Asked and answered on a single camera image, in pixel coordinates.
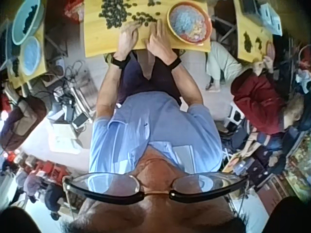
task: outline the bowl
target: bowl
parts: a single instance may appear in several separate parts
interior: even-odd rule
[[[37,38],[28,37],[21,46],[21,69],[27,76],[37,69],[41,59],[41,46]]]
[[[26,32],[23,33],[25,22],[28,17],[28,14],[32,11],[32,6],[37,5],[37,9],[35,11],[34,18]],[[41,0],[26,0],[18,9],[12,29],[12,40],[14,44],[21,45],[28,36],[34,35],[34,33],[38,30],[41,24],[41,20],[44,14],[44,6],[41,3]]]
[[[202,39],[202,40],[199,40],[199,41],[190,41],[190,40],[187,40],[185,38],[182,38],[180,37],[173,29],[172,25],[171,25],[171,21],[170,21],[170,16],[171,16],[171,13],[172,11],[177,7],[177,6],[181,6],[181,5],[184,5],[184,6],[192,6],[193,8],[195,8],[196,10],[198,10],[202,15],[203,17],[205,18],[205,25],[206,25],[206,34],[205,34],[205,37]],[[200,44],[203,44],[207,39],[209,39],[211,33],[212,33],[212,23],[211,23],[211,20],[210,20],[210,17],[208,16],[208,14],[200,7],[198,6],[197,4],[193,3],[193,2],[179,2],[177,4],[175,4],[174,6],[172,6],[168,13],[167,13],[167,23],[169,25],[169,28],[171,30],[171,32],[181,41],[187,43],[187,44],[191,44],[191,45],[200,45]]]

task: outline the watch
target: watch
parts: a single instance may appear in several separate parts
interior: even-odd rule
[[[176,58],[175,61],[173,61],[170,65],[168,65],[168,67],[173,70],[175,69],[179,64],[181,63],[181,60],[179,57]]]
[[[117,59],[115,59],[114,57],[112,57],[111,59],[111,63],[118,66],[120,69],[124,69],[127,65],[127,63],[131,60],[130,56],[127,55],[126,59],[123,61],[119,61]]]

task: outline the eyeglass frame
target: eyeglass frame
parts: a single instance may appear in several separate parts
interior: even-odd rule
[[[225,172],[205,172],[202,174],[207,174],[207,173],[225,173]],[[109,172],[92,172],[91,174],[110,174],[110,173]],[[126,176],[134,178],[139,183],[139,187],[140,188],[143,187],[143,185],[141,185],[141,183],[136,177],[131,176],[131,175],[126,175]],[[118,197],[118,196],[112,196],[112,195],[107,195],[107,194],[100,194],[100,193],[96,193],[90,190],[86,190],[84,188],[77,187],[74,184],[70,183],[72,180],[75,179],[74,177],[71,177],[70,179],[68,177],[65,177],[63,179],[63,188],[64,188],[64,191],[66,192],[66,195],[68,191],[70,191],[77,195],[81,195],[85,198],[89,198],[92,200],[109,203],[109,204],[116,204],[116,205],[135,204],[137,202],[144,200],[145,196],[155,195],[155,194],[168,194],[171,200],[174,200],[180,203],[196,203],[196,202],[212,200],[218,197],[222,197],[240,188],[248,186],[248,177],[244,177],[244,178],[240,176],[237,176],[237,177],[241,178],[241,180],[236,183],[233,183],[223,188],[219,188],[219,189],[215,189],[215,190],[211,190],[207,192],[202,192],[202,193],[197,193],[197,194],[183,194],[183,193],[175,191],[174,189],[170,191],[150,191],[150,192],[145,192],[145,191],[140,190],[136,194],[133,194],[131,196]]]

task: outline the red jacket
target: red jacket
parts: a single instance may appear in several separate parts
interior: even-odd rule
[[[271,75],[258,77],[249,69],[234,80],[231,93],[235,104],[258,131],[266,134],[284,131],[285,102],[275,91]]]

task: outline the light blue shirt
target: light blue shirt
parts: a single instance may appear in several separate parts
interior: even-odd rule
[[[190,174],[217,171],[222,161],[220,137],[207,107],[194,104],[182,112],[166,93],[143,92],[128,97],[111,119],[95,120],[89,171],[130,172],[148,145]]]

